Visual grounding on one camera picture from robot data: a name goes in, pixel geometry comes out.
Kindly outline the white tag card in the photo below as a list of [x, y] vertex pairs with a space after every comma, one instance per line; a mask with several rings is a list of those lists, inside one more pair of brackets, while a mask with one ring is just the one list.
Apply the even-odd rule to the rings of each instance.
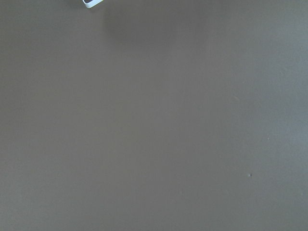
[[103, 2], [103, 0], [82, 0], [82, 2], [85, 4], [87, 9], [90, 9], [96, 6], [97, 4]]

